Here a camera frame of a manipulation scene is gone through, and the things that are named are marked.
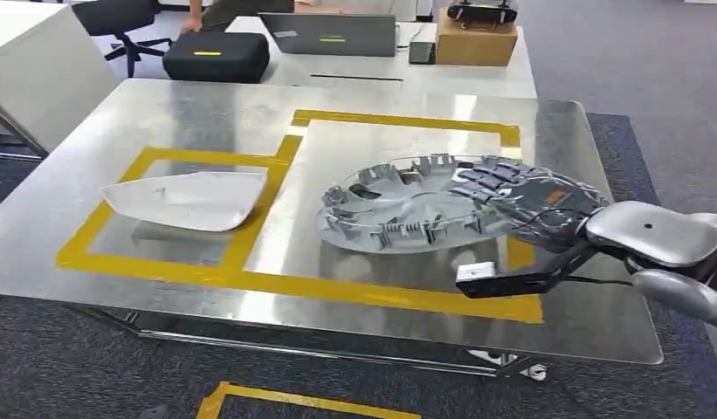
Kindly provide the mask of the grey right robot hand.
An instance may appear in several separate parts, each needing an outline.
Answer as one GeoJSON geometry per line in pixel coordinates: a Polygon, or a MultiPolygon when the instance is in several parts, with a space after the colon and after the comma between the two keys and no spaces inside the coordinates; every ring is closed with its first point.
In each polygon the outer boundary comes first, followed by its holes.
{"type": "Polygon", "coordinates": [[[580,224],[610,204],[589,184],[502,156],[466,163],[458,177],[453,194],[490,207],[512,236],[552,253],[573,247],[580,224]]]}

